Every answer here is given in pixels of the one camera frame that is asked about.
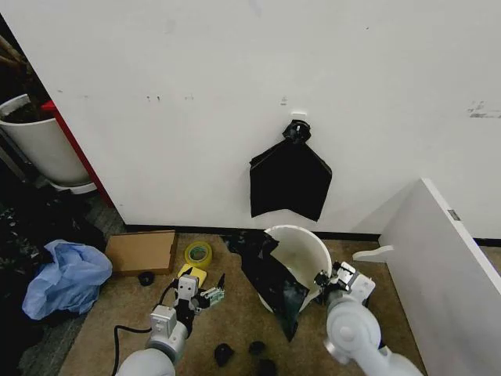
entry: black plastic bag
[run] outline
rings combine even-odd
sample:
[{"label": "black plastic bag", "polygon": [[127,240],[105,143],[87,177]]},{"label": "black plastic bag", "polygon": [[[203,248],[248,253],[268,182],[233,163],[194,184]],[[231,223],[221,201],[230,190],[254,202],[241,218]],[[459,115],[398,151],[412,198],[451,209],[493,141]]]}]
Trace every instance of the black plastic bag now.
[{"label": "black plastic bag", "polygon": [[318,221],[332,171],[306,145],[311,137],[306,122],[292,121],[283,136],[284,141],[250,161],[251,215],[289,209]]},{"label": "black plastic bag", "polygon": [[264,231],[243,231],[221,236],[229,251],[242,258],[242,270],[280,322],[287,340],[297,330],[297,315],[309,289],[270,253],[279,242]]}]

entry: brown carpet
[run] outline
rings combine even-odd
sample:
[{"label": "brown carpet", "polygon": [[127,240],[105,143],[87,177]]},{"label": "brown carpet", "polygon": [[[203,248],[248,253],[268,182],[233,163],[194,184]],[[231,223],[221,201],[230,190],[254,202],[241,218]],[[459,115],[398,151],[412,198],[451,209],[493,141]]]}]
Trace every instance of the brown carpet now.
[{"label": "brown carpet", "polygon": [[[326,336],[326,308],[312,302],[299,317],[299,328],[287,342],[275,317],[260,303],[256,292],[240,269],[240,257],[230,254],[215,235],[180,234],[175,268],[184,263],[183,250],[192,241],[208,241],[214,250],[205,288],[213,286],[226,273],[225,300],[202,312],[186,342],[184,357],[176,367],[178,375],[256,375],[258,357],[247,352],[252,341],[267,345],[262,357],[276,362],[280,375],[363,375],[356,364],[341,366],[323,347]],[[349,261],[356,251],[378,247],[374,242],[326,240],[332,260]],[[376,281],[369,308],[379,320],[384,342],[424,371],[420,355],[385,264],[353,262],[355,268]],[[98,302],[89,312],[59,376],[110,374],[114,361],[113,328],[116,324],[146,328],[149,313],[170,276],[157,276],[153,285],[141,287],[135,277],[113,277],[103,287]],[[168,302],[173,297],[169,293]],[[121,333],[121,361],[142,349],[147,334]],[[214,361],[214,348],[227,342],[235,350],[225,367]]]}]

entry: white bracket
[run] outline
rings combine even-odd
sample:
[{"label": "white bracket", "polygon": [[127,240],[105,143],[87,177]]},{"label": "white bracket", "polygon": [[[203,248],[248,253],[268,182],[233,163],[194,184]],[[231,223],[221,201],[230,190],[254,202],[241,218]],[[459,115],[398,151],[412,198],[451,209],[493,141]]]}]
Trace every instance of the white bracket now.
[{"label": "white bracket", "polygon": [[373,251],[361,251],[353,254],[353,261],[386,262],[389,254],[394,251],[392,245],[384,245]]}]

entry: blue plastic bag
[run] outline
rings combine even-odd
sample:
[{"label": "blue plastic bag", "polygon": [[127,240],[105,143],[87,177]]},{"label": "blue plastic bag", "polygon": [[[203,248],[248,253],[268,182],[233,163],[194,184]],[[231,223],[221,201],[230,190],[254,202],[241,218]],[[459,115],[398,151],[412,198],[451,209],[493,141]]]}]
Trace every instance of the blue plastic bag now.
[{"label": "blue plastic bag", "polygon": [[23,311],[41,320],[57,309],[85,313],[99,295],[99,286],[110,278],[112,265],[88,245],[54,240],[45,246],[54,260],[44,265],[28,285]]}]

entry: black debris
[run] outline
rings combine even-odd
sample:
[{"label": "black debris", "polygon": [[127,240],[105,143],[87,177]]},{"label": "black debris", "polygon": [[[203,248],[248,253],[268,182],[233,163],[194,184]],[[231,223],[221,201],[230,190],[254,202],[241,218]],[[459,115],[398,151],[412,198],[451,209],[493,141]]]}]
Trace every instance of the black debris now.
[{"label": "black debris", "polygon": [[258,376],[276,376],[276,364],[270,359],[259,360]]},{"label": "black debris", "polygon": [[234,353],[233,349],[229,347],[227,343],[221,343],[214,350],[214,358],[216,359],[216,363],[220,367],[223,367],[228,363],[229,358],[231,358]]},{"label": "black debris", "polygon": [[138,275],[141,286],[150,286],[155,281],[155,275],[151,272],[142,272]]},{"label": "black debris", "polygon": [[254,341],[249,345],[249,353],[252,355],[259,355],[265,351],[266,345],[261,341]]}]

